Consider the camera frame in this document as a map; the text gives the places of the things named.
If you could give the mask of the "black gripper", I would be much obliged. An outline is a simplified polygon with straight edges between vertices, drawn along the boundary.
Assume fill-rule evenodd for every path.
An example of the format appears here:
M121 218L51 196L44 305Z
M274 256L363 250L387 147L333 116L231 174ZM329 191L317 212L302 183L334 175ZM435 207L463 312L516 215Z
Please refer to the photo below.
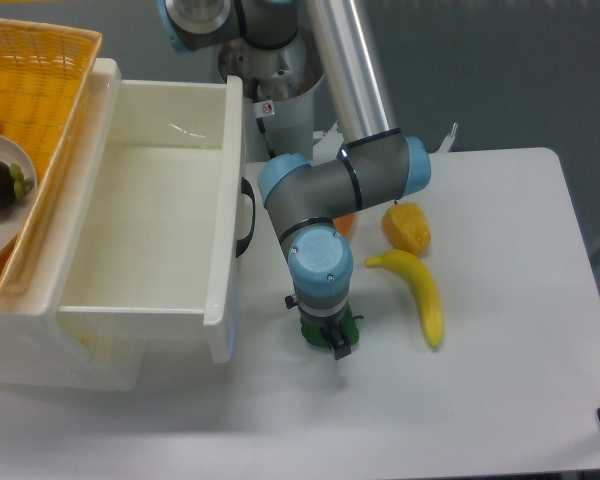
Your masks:
M341 360L351 354L350 340L339 323L348 308L348 294L329 297L313 295L287 295L285 307L297 309L302 320L320 328L326 328L325 338L332 350L335 360Z

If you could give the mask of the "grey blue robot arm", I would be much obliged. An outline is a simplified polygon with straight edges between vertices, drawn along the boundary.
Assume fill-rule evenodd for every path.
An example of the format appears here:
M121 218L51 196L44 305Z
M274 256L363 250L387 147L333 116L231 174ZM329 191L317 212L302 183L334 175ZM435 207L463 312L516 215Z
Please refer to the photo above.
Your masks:
M402 134L359 1L311 1L311 27L293 1L162 1L161 20L173 47L219 45L222 76L236 76L255 107L281 106L326 79L343 144L335 160L314 166L273 129L257 124L267 154L258 177L287 262L305 339L347 356L353 256L338 218L424 189L431 164L423 143Z

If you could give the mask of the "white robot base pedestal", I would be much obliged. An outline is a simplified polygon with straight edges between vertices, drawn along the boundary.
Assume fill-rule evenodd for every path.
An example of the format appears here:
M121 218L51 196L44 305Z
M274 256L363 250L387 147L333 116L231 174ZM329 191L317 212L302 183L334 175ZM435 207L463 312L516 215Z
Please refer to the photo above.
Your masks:
M243 39L225 43L218 58L222 78L243 84L246 161L281 154L313 156L314 93L324 78L312 32L304 27L276 50L260 50Z

